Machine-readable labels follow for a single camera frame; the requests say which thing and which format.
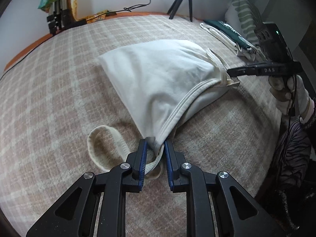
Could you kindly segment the dark patterned sleeve forearm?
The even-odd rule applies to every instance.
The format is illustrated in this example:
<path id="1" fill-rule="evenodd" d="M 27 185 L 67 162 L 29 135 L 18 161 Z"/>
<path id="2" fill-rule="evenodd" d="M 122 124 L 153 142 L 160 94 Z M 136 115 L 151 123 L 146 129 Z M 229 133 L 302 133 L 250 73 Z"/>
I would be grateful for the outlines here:
<path id="1" fill-rule="evenodd" d="M 293 121 L 279 138 L 256 201 L 285 236 L 315 236 L 315 122 Z"/>

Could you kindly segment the right hand in white glove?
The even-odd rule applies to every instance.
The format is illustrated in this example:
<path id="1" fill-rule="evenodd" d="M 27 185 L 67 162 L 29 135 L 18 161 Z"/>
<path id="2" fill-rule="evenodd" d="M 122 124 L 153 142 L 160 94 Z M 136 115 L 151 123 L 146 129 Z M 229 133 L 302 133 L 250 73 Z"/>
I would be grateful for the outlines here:
<path id="1" fill-rule="evenodd" d="M 287 80 L 287 85 L 284 84 L 282 78 L 273 76 L 268 78 L 268 82 L 271 86 L 269 91 L 275 98 L 276 107 L 283 115 L 289 115 L 293 105 L 302 124 L 306 124 L 311 119 L 314 113 L 314 102 L 299 75 L 291 76 Z"/>

